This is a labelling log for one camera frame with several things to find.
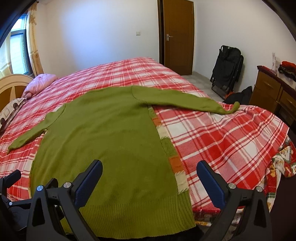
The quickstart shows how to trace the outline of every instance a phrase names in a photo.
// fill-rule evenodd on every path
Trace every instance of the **window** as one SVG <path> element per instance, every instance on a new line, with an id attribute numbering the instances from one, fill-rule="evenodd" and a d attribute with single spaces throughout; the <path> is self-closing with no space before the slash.
<path id="1" fill-rule="evenodd" d="M 29 60 L 26 38 L 26 14 L 23 14 L 11 29 L 10 57 L 14 74 L 33 73 Z"/>

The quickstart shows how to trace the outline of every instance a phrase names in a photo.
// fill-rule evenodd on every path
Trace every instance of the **yellow curtain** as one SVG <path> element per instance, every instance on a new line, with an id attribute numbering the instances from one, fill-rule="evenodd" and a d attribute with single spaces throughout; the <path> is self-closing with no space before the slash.
<path id="1" fill-rule="evenodd" d="M 8 34 L 0 48 L 0 78 L 12 73 L 10 59 L 10 34 L 11 33 Z"/>
<path id="2" fill-rule="evenodd" d="M 29 8 L 27 13 L 27 23 L 26 23 L 29 59 L 30 59 L 31 66 L 35 76 L 44 73 L 41 66 L 41 61 L 40 61 L 40 57 L 39 57 L 39 53 L 36 45 L 36 39 L 35 39 L 36 11 L 37 11 L 37 2 L 35 2 Z"/>

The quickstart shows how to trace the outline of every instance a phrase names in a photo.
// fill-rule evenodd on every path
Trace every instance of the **wooden headboard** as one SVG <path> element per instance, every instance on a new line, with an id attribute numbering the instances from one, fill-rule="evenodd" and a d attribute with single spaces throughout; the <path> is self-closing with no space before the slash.
<path id="1" fill-rule="evenodd" d="M 0 79 L 0 111 L 15 98 L 20 98 L 32 79 L 24 74 L 12 74 Z"/>

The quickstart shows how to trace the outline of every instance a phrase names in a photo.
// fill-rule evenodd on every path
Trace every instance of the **brown door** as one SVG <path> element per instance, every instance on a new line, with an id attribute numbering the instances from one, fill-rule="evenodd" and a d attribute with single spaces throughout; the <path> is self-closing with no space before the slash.
<path id="1" fill-rule="evenodd" d="M 194 7 L 187 0 L 163 0 L 165 66 L 180 75 L 192 74 Z"/>

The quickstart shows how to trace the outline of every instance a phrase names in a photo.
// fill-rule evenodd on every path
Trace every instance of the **plaid bedspread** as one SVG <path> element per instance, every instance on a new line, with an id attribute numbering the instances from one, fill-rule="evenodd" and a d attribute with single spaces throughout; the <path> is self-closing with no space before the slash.
<path id="1" fill-rule="evenodd" d="M 180 75 L 150 58 L 104 64 L 56 80 L 27 101 L 0 138 L 0 176 L 15 169 L 22 173 L 20 181 L 8 190 L 9 198 L 29 198 L 30 169 L 43 136 L 7 155 L 8 146 L 17 137 L 42 121 L 48 112 L 89 90 L 127 85 L 176 89 L 207 97 Z M 279 118 L 254 106 L 241 106 L 231 115 L 166 107 L 155 107 L 155 111 L 181 156 L 195 211 L 217 211 L 196 174 L 198 161 L 206 160 L 227 182 L 253 189 L 265 177 L 271 158 L 288 132 Z"/>

